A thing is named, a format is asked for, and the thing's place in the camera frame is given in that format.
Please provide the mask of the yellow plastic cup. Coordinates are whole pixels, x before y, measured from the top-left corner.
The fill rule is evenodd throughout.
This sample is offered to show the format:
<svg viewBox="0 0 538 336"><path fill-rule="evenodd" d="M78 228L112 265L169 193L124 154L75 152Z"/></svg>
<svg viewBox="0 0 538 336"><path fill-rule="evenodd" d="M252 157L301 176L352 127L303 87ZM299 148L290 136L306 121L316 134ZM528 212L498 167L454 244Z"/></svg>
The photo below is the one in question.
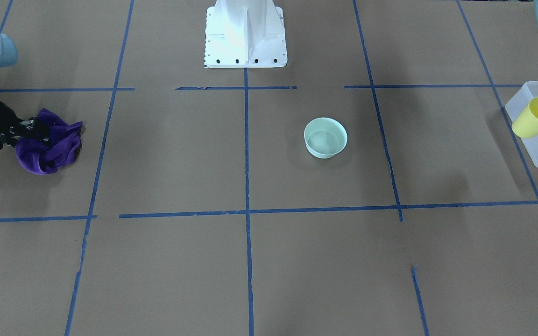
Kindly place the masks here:
<svg viewBox="0 0 538 336"><path fill-rule="evenodd" d="M511 125L518 137L530 139L538 135L538 97L532 98Z"/></svg>

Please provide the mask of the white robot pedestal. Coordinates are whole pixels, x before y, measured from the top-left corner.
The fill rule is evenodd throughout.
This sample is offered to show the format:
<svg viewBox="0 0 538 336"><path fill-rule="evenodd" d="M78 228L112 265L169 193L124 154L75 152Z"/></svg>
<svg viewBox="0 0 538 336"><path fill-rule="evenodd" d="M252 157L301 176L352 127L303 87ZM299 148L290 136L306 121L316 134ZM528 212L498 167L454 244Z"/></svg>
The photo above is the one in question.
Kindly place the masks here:
<svg viewBox="0 0 538 336"><path fill-rule="evenodd" d="M206 68L287 66L284 13L272 0L217 0L205 19Z"/></svg>

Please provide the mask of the mint green bowl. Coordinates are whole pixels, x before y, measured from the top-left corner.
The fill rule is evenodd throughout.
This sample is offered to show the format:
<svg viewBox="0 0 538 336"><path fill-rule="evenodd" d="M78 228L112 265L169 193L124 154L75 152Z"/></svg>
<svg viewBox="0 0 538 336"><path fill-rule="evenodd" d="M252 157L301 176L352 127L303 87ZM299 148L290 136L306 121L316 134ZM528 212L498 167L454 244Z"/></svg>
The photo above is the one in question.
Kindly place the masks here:
<svg viewBox="0 0 538 336"><path fill-rule="evenodd" d="M312 156L330 159L346 148L348 134L339 121L327 117L316 118L304 128L304 143Z"/></svg>

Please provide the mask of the purple cloth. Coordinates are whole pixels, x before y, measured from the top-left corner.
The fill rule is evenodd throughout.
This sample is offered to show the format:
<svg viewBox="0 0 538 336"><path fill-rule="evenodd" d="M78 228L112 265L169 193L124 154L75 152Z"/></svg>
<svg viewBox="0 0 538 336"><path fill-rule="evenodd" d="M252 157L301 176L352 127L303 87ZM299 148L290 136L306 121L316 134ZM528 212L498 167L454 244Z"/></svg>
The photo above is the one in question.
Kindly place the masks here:
<svg viewBox="0 0 538 336"><path fill-rule="evenodd" d="M36 175L55 174L76 161L80 149L83 122L68 124L48 109L41 109L36 120L49 130L49 143L33 138L20 138L15 153L22 168Z"/></svg>

